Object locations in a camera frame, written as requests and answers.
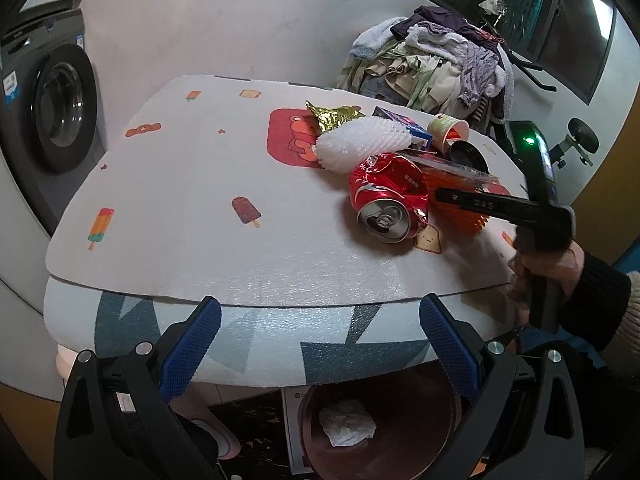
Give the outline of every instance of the crushed soda can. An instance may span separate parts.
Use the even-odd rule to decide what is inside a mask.
[[[374,238],[395,244],[427,227],[429,197],[420,169],[397,153],[372,155],[349,178],[358,224]]]
[[[322,108],[313,106],[309,101],[305,103],[306,109],[309,110],[318,119],[320,126],[320,135],[337,128],[347,121],[364,117],[359,106],[341,106],[339,108]]]

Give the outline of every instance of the dark lid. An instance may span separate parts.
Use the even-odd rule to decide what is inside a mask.
[[[480,153],[471,142],[466,142],[466,140],[457,140],[454,142],[449,148],[447,158],[451,162],[461,164],[462,166],[489,173],[489,167],[482,153]]]

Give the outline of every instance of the person's arm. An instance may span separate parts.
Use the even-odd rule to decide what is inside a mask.
[[[559,321],[601,352],[619,376],[640,376],[640,273],[613,269],[573,243],[564,253],[518,254],[510,296],[520,300],[530,274],[558,280],[569,298]]]

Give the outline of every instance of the pile of clothes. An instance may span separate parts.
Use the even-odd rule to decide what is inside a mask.
[[[511,111],[513,68],[502,42],[446,9],[421,6],[359,35],[337,88],[484,131]]]

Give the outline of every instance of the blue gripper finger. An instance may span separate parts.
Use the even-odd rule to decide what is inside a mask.
[[[218,300],[206,296],[201,309],[162,362],[158,390],[164,402],[183,396],[222,322]]]
[[[460,396],[474,400],[481,386],[479,364],[458,333],[462,324],[453,319],[435,294],[429,294],[420,302],[420,325],[453,389]],[[476,338],[482,345],[479,336]]]

